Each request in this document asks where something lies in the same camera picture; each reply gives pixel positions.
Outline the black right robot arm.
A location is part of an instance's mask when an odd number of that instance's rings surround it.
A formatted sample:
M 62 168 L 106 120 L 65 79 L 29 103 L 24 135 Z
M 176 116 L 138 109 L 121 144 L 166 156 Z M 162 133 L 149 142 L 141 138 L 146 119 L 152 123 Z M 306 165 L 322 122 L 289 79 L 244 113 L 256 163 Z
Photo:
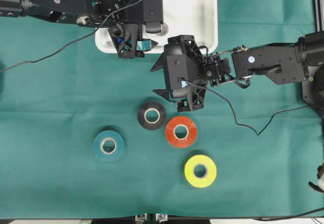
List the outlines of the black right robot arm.
M 151 68 L 163 70 L 166 85 L 153 92 L 177 103 L 179 112 L 202 109 L 207 86 L 235 83 L 246 89 L 252 76 L 266 76 L 277 85 L 302 82 L 305 101 L 323 106 L 322 31 L 296 43 L 239 46 L 228 50 L 231 60 L 221 58 L 221 53 L 203 54 L 201 49 L 191 35 L 169 38 Z

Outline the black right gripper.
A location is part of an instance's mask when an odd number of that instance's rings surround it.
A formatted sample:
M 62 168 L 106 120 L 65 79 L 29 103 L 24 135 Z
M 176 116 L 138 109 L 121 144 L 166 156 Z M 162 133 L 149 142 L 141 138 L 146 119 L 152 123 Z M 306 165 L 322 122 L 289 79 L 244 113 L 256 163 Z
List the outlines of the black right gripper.
M 185 97 L 172 99 L 166 89 L 153 89 L 153 93 L 163 99 L 177 103 L 177 111 L 194 111 L 204 108 L 206 87 L 218 86 L 225 82 L 225 75 L 231 72 L 228 59 L 220 59 L 219 56 L 203 55 L 192 35 L 179 35 L 168 38 L 168 43 L 178 43 L 187 56 L 187 79 L 182 79 L 185 89 Z M 165 54 L 161 54 L 156 63 L 150 69 L 155 72 L 163 68 L 166 60 Z

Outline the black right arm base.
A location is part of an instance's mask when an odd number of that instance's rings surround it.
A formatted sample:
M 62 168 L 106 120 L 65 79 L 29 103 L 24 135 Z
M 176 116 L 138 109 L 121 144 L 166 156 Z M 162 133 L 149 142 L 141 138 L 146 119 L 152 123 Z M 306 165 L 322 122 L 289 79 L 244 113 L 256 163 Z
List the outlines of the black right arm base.
M 309 66 L 302 82 L 302 96 L 307 105 L 323 120 L 323 65 Z

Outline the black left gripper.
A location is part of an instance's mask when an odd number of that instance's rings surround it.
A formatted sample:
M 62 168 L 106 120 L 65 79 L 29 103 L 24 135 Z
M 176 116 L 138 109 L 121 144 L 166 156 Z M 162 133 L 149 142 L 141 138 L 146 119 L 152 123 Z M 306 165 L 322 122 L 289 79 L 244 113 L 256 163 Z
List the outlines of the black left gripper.
M 143 58 L 158 42 L 142 37 L 143 2 L 145 0 L 94 0 L 99 23 L 95 34 L 107 30 L 119 58 Z M 117 38 L 129 40 L 130 46 L 117 48 Z

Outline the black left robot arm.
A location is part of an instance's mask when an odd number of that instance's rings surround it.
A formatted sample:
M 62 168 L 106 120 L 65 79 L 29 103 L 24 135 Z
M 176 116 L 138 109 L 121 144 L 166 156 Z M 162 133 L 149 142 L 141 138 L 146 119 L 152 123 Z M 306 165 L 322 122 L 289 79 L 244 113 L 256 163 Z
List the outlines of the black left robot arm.
M 143 32 L 159 33 L 163 0 L 1 0 L 1 16 L 106 28 L 119 58 L 142 58 L 157 42 Z

